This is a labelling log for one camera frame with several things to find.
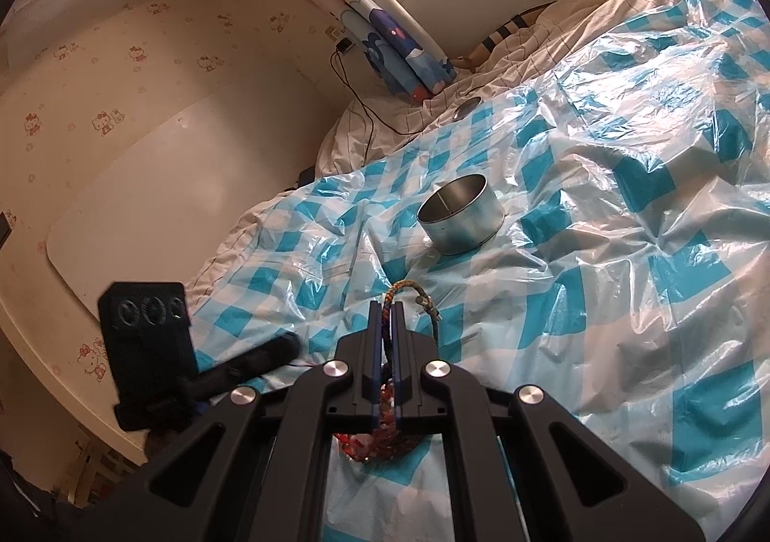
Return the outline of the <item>blue checkered plastic sheet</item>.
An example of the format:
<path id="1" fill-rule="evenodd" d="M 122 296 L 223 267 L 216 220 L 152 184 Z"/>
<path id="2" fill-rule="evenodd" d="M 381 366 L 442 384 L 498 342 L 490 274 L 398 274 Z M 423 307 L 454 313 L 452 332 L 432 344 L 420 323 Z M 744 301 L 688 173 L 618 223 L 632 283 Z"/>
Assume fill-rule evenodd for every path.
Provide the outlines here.
<path id="1" fill-rule="evenodd" d="M 483 174 L 505 220 L 441 255 L 418 212 Z M 403 279 L 407 323 L 480 382 L 544 388 L 716 540 L 769 465 L 769 21 L 643 12 L 364 168 L 249 211 L 188 293 L 211 367 L 279 334 L 291 384 Z"/>

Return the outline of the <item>round metal tin lid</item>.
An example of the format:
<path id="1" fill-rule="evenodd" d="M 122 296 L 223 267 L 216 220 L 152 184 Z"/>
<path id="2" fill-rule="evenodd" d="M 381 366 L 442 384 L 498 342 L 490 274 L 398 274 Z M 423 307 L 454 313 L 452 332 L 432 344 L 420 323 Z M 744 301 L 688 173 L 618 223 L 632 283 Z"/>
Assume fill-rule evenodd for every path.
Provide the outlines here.
<path id="1" fill-rule="evenodd" d="M 466 118 L 468 115 L 471 115 L 471 113 L 473 113 L 473 111 L 475 111 L 475 109 L 478 108 L 482 102 L 483 99 L 479 96 L 473 96 L 467 100 L 464 100 L 464 102 L 458 106 L 457 109 L 455 109 L 453 121 L 462 121 L 462 119 Z"/>

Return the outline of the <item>striped pillow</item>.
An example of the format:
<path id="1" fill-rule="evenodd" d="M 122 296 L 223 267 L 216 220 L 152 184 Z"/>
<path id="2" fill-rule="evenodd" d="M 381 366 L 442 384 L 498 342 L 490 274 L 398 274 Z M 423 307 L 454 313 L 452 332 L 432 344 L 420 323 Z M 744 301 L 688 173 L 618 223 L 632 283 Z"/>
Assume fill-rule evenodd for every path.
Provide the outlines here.
<path id="1" fill-rule="evenodd" d="M 475 70 L 479 66 L 482 66 L 491 56 L 497 45 L 502 43 L 505 39 L 514 36 L 514 38 L 522 38 L 524 34 L 530 28 L 535 25 L 535 22 L 539 18 L 539 15 L 547 5 L 540 5 L 536 8 L 525 10 L 523 13 L 515 14 L 509 21 L 502 26 L 497 27 L 491 34 L 484 38 L 469 54 L 464 56 L 454 57 L 450 62 L 460 69 Z"/>

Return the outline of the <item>blue cartoon curtain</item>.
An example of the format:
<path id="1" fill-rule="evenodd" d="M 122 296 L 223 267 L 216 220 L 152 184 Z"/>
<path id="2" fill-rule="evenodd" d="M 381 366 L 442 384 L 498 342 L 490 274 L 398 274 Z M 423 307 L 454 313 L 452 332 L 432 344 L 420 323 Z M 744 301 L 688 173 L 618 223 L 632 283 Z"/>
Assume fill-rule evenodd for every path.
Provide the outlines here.
<path id="1" fill-rule="evenodd" d="M 451 63 L 444 56 L 429 53 L 376 2 L 348 1 L 341 22 L 358 40 L 369 65 L 394 96 L 422 105 L 453 83 Z"/>

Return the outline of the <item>round metal tin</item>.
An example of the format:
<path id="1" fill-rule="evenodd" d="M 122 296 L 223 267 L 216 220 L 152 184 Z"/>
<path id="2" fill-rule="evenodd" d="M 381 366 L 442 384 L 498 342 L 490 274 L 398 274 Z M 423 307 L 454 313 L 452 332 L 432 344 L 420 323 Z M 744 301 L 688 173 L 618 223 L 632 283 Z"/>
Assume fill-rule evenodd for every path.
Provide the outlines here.
<path id="1" fill-rule="evenodd" d="M 483 174 L 446 183 L 420 207 L 418 221 L 433 247 L 451 257 L 469 253 L 495 236 L 505 211 Z"/>

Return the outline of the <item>white quilted bed cover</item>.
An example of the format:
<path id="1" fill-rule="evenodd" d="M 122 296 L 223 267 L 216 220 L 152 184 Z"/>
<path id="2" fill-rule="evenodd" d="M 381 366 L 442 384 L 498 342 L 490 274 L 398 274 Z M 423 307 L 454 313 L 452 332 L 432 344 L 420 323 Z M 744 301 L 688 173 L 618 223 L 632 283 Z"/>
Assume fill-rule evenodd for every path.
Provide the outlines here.
<path id="1" fill-rule="evenodd" d="M 426 131 L 449 124 L 466 100 L 485 102 L 553 69 L 566 56 L 643 12 L 681 0 L 559 0 L 547 6 L 534 24 L 519 28 L 492 49 L 472 73 L 464 71 L 453 86 L 420 106 L 373 95 L 365 102 L 377 115 L 363 116 L 348 104 L 326 134 L 317 154 L 315 176 L 346 174 L 406 146 Z"/>

